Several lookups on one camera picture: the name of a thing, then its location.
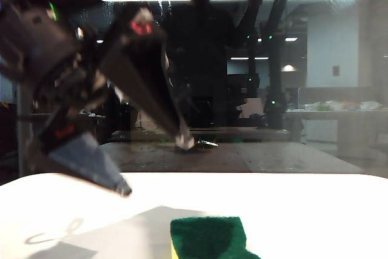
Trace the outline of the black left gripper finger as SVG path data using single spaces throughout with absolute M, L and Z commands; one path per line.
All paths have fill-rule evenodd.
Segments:
M 72 174 L 122 197 L 132 193 L 115 162 L 100 148 L 92 133 L 58 110 L 48 116 L 38 135 L 41 150 Z
M 116 15 L 99 46 L 99 71 L 174 140 L 195 145 L 166 74 L 166 34 L 151 11 L 131 3 Z

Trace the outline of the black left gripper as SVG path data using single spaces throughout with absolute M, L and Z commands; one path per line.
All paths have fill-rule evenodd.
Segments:
M 32 108 L 79 112 L 104 102 L 107 81 L 88 24 L 74 29 L 41 3 L 1 5 L 1 73 L 25 90 Z

